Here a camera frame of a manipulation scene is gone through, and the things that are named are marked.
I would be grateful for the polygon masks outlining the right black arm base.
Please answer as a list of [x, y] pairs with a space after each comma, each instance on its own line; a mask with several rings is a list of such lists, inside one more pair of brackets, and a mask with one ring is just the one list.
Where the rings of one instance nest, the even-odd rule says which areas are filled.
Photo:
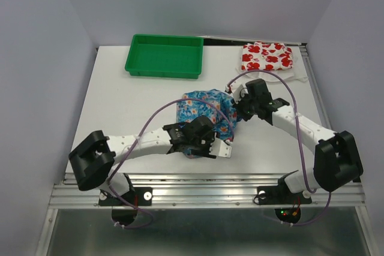
[[275, 186], [258, 186], [257, 193], [253, 197], [256, 205], [289, 205], [289, 204], [311, 204], [312, 198], [305, 198], [302, 192], [292, 193], [285, 183], [286, 177], [293, 174], [285, 174], [278, 179]]

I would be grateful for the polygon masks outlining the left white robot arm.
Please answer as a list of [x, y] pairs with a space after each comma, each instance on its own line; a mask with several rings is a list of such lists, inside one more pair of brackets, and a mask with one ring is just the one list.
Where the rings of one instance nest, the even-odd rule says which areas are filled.
[[220, 141], [210, 119], [199, 116], [190, 123], [169, 124], [141, 135], [106, 136], [102, 130], [94, 131], [68, 157], [80, 191], [98, 188], [113, 193], [119, 204], [128, 204], [134, 191], [113, 166], [128, 159], [175, 152], [216, 158]]

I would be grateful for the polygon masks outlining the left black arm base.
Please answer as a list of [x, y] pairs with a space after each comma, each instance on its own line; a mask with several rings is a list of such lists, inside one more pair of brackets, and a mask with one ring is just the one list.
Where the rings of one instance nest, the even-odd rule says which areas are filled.
[[[153, 189], [150, 186], [136, 187], [122, 196], [122, 198], [135, 206], [151, 206]], [[100, 191], [98, 205], [101, 207], [125, 206], [125, 204], [115, 196]]]

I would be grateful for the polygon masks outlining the red poppy white skirt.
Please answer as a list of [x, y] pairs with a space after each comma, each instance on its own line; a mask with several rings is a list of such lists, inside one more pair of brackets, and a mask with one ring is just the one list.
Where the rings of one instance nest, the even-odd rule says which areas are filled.
[[244, 44], [241, 71], [281, 71], [293, 68], [293, 52], [284, 43], [256, 41]]

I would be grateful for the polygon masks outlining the blue floral skirt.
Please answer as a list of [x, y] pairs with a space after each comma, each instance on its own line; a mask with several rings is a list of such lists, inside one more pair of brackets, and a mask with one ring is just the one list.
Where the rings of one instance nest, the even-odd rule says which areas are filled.
[[176, 128], [171, 129], [172, 152], [184, 154], [185, 146], [197, 138], [214, 137], [233, 141], [241, 120], [232, 106], [233, 98], [216, 89], [183, 94], [176, 105]]

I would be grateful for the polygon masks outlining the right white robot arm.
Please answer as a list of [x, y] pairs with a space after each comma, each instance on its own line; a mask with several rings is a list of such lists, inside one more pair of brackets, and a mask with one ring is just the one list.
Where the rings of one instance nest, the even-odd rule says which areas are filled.
[[260, 205], [290, 203], [304, 191], [323, 189], [334, 192], [363, 174], [351, 133], [335, 132], [301, 115], [288, 101], [273, 98], [262, 79], [230, 88], [232, 104], [243, 120], [257, 116], [296, 138], [300, 148], [306, 147], [314, 155], [312, 167], [284, 175], [275, 186], [262, 187], [256, 196]]

